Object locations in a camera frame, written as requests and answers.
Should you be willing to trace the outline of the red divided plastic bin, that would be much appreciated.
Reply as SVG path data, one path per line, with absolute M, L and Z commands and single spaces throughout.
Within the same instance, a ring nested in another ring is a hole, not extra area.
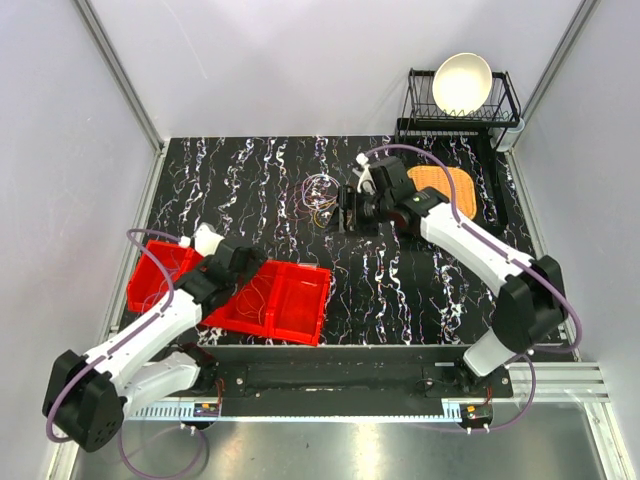
M 171 279 L 203 259 L 191 248 L 149 240 L 147 249 Z M 324 324 L 331 273 L 328 269 L 268 260 L 250 283 L 200 325 L 316 346 Z M 145 313 L 168 291 L 166 279 L 146 254 L 127 285 L 127 308 Z

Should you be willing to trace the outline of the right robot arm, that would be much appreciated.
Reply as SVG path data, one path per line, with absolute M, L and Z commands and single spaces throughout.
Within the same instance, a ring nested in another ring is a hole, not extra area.
M 452 194 L 417 189 L 401 159 L 371 162 L 360 155 L 358 162 L 358 183 L 339 188 L 329 231 L 374 236 L 380 224 L 391 223 L 453 255 L 496 295 L 491 326 L 452 372 L 460 393 L 480 394 L 498 368 L 526 354 L 569 316 L 559 263 L 498 240 L 466 217 Z

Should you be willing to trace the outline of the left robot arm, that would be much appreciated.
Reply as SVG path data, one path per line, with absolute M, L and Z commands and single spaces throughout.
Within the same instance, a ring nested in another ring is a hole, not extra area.
M 95 452 L 129 417 L 169 394 L 208 394 L 216 372 L 196 348 L 179 349 L 161 361 L 153 358 L 225 306 L 266 260 L 259 247 L 223 240 L 193 269 L 170 281 L 161 300 L 120 333 L 84 354 L 67 350 L 59 355 L 42 407 L 48 439 L 73 441 Z

